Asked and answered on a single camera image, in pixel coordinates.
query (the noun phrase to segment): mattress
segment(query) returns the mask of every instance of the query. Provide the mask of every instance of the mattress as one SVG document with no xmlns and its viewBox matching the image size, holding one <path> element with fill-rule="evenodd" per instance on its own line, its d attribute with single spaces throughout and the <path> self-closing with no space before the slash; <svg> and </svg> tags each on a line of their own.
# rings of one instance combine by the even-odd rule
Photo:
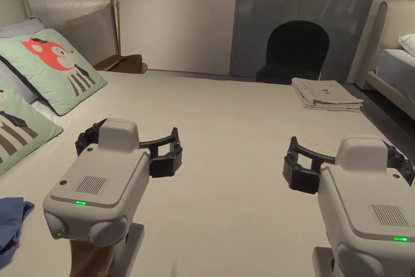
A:
<svg viewBox="0 0 415 277">
<path fill-rule="evenodd" d="M 291 136 L 328 155 L 346 135 L 384 139 L 363 114 L 304 109 L 291 86 L 102 75 L 106 87 L 55 117 L 64 132 L 0 178 L 1 197 L 36 204 L 1 275 L 69 275 L 69 242 L 52 239 L 41 205 L 75 161 L 77 136 L 104 118 L 134 120 L 141 140 L 178 127 L 184 148 L 176 176 L 151 179 L 135 214 L 145 237 L 131 276 L 314 275 L 313 248 L 329 246 L 323 218 L 316 195 L 289 189 L 283 157 Z"/>
<path fill-rule="evenodd" d="M 415 57 L 404 50 L 385 49 L 376 66 L 376 75 L 415 103 Z"/>
</svg>

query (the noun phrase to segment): brown object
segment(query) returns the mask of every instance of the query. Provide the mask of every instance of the brown object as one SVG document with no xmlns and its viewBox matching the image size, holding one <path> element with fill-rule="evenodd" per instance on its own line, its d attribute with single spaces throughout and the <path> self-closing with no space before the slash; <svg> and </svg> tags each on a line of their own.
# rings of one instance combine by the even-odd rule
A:
<svg viewBox="0 0 415 277">
<path fill-rule="evenodd" d="M 145 73 L 148 66 L 143 63 L 140 54 L 129 56 L 113 55 L 93 66 L 98 71 L 114 71 L 118 73 Z"/>
<path fill-rule="evenodd" d="M 84 241 L 70 241 L 71 274 L 69 277 L 105 277 L 113 261 L 116 246 L 99 248 Z"/>
</svg>

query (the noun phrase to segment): floor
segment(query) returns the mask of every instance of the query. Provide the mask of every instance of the floor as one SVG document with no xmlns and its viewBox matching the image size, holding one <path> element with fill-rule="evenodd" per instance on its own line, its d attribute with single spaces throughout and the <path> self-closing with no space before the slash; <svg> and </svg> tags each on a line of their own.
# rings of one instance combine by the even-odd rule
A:
<svg viewBox="0 0 415 277">
<path fill-rule="evenodd" d="M 149 70 L 145 75 L 167 75 L 198 79 L 255 82 L 254 78 L 179 71 Z M 415 120 L 406 115 L 377 91 L 360 90 L 353 84 L 343 85 L 353 96 L 364 100 L 362 113 L 390 142 L 415 163 Z"/>
</svg>

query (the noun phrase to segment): hand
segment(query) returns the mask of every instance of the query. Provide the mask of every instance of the hand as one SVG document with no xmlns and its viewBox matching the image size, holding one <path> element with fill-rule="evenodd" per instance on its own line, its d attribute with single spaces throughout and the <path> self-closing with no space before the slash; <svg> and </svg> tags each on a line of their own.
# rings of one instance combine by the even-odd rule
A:
<svg viewBox="0 0 415 277">
<path fill-rule="evenodd" d="M 71 274 L 69 277 L 105 277 L 113 261 L 116 246 L 97 247 L 84 241 L 70 241 Z"/>
</svg>

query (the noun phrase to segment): brass pole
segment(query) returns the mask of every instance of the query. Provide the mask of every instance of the brass pole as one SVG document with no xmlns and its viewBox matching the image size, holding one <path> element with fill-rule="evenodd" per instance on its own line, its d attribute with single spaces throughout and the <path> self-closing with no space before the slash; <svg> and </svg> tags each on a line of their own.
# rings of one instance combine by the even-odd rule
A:
<svg viewBox="0 0 415 277">
<path fill-rule="evenodd" d="M 117 7 L 117 26 L 118 26 L 118 55 L 121 55 L 120 0 L 117 0 L 116 7 Z"/>
</svg>

